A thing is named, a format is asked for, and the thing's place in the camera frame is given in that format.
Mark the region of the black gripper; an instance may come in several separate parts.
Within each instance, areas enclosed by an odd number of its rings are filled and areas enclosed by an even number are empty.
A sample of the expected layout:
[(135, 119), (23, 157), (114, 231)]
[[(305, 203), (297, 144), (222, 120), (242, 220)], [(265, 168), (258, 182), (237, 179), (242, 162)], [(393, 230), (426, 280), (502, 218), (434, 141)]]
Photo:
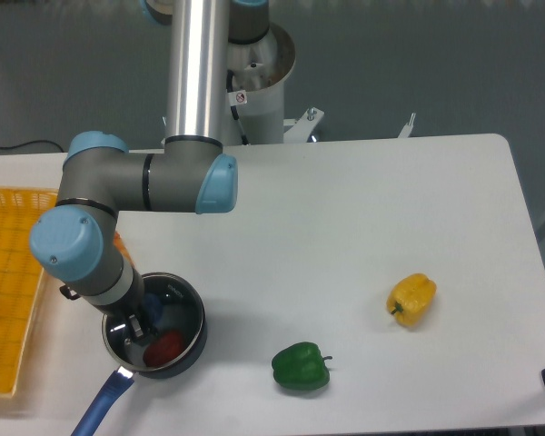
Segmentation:
[(124, 272), (112, 288), (98, 295), (80, 295), (66, 284), (59, 291), (67, 300), (83, 299), (103, 314), (127, 319), (132, 340), (143, 340), (149, 334), (144, 308), (144, 280), (138, 272)]

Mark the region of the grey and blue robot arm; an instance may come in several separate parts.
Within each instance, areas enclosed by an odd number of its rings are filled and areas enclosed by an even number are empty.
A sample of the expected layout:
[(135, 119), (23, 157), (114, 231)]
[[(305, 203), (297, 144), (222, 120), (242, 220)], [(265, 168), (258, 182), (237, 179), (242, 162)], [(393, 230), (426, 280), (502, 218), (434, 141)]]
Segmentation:
[(30, 233), (35, 259), (99, 311), (117, 317), (134, 340), (154, 328), (140, 274), (114, 246), (122, 211), (227, 213), (236, 203), (238, 166), (223, 152), (229, 109), (227, 49), (269, 30), (265, 1), (175, 1), (164, 149), (133, 154), (118, 137), (85, 132), (71, 142), (56, 205)]

